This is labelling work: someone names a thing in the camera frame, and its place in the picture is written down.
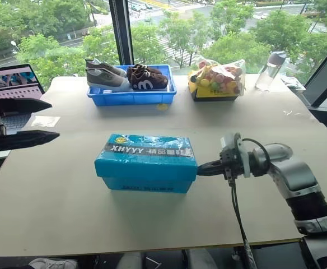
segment laptop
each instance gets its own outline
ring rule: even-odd
[[[0,68],[0,98],[40,99],[44,90],[29,64]],[[7,134],[20,131],[31,114],[1,117],[0,124],[6,126]]]

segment laptop keyboard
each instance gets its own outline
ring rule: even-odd
[[[6,126],[7,130],[10,129],[21,129],[30,119],[31,114],[28,115],[17,115],[1,118],[1,122]]]

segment person's shoe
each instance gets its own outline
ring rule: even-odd
[[[127,77],[128,77],[129,82],[131,82],[131,75],[132,75],[132,73],[137,72],[137,71],[140,71],[142,69],[145,69],[145,70],[147,70],[150,73],[155,73],[155,74],[159,74],[159,75],[162,74],[161,71],[158,70],[158,69],[155,69],[155,68],[152,68],[152,67],[145,66],[143,64],[137,63],[133,67],[129,67],[128,68]]]
[[[78,262],[73,259],[38,258],[28,265],[34,269],[79,269]]]
[[[126,77],[125,70],[122,70],[120,68],[117,68],[105,62],[100,62],[98,59],[94,59],[94,60],[85,59],[85,62],[86,62],[86,68],[94,68],[94,69],[104,68],[116,75],[119,75],[120,77]]]
[[[86,69],[87,84],[91,87],[98,87],[113,92],[129,91],[129,81],[106,69]]]
[[[134,91],[164,89],[168,82],[164,75],[150,73],[145,69],[136,70],[131,75],[131,86]]]

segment window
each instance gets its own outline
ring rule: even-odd
[[[85,58],[167,63],[175,74],[199,55],[243,58],[257,73],[277,50],[288,53],[282,72],[304,85],[327,55],[327,0],[0,1],[0,67],[30,63],[45,89],[55,76],[84,76]]]

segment plastic bag of fruit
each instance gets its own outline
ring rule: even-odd
[[[209,90],[211,96],[242,96],[245,90],[246,62],[219,64],[214,60],[197,59],[198,71],[189,75],[198,90]]]

